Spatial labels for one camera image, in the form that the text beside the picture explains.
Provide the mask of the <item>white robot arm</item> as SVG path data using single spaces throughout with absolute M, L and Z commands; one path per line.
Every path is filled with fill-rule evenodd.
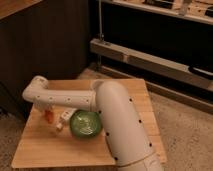
M 164 171 L 133 98 L 121 83 L 94 80 L 90 90 L 51 90 L 48 84 L 45 77 L 35 76 L 22 97 L 34 104 L 98 112 L 118 171 Z

